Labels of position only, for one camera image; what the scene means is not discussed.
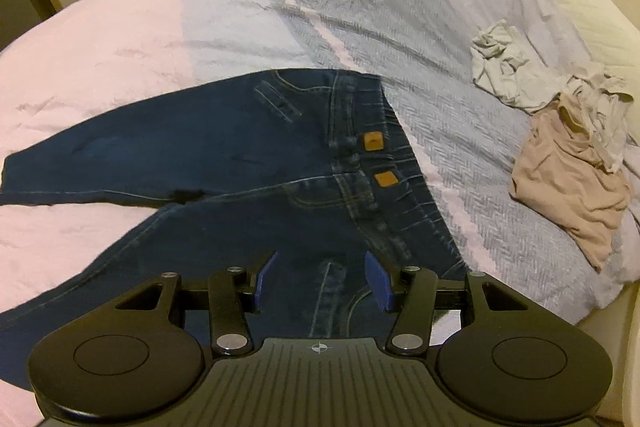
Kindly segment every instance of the gray ribbed plate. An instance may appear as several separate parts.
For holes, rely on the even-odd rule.
[[[65,424],[46,421],[42,427]],[[186,400],[139,427],[488,427],[453,404],[416,360],[373,339],[268,339],[216,362]],[[586,419],[575,424],[593,427]]]

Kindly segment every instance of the elastic waistband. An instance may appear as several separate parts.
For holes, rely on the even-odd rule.
[[[341,188],[352,217],[377,248],[403,266],[422,266],[443,279],[464,279],[468,268],[386,101],[380,77],[338,72],[329,146],[334,175],[364,174],[359,186]],[[370,198],[362,197],[363,190]],[[359,197],[345,193],[349,191]]]

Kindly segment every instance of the peach colored garment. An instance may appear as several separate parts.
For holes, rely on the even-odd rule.
[[[590,144],[578,100],[562,94],[532,118],[511,175],[511,197],[566,230],[601,270],[632,190],[623,171],[608,173]]]

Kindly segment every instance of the dark blue jeans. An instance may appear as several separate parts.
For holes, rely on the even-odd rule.
[[[0,378],[29,389],[44,335],[165,271],[205,279],[278,250],[254,340],[383,338],[364,254],[444,279],[467,269],[380,78],[252,73],[133,103],[5,162],[1,204],[109,201],[160,209],[80,275],[0,314]],[[186,329],[208,343],[206,316]]]

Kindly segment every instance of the crumpled clothing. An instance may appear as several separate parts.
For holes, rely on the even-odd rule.
[[[625,115],[633,103],[626,82],[598,62],[570,64],[561,71],[540,66],[527,56],[526,39],[501,20],[472,40],[476,86],[510,107],[536,113],[561,92],[575,95],[586,130],[607,172],[622,165]]]
[[[578,97],[562,93],[532,117],[511,175],[510,195],[565,230],[600,271],[612,250],[632,188],[607,172],[591,145]]]

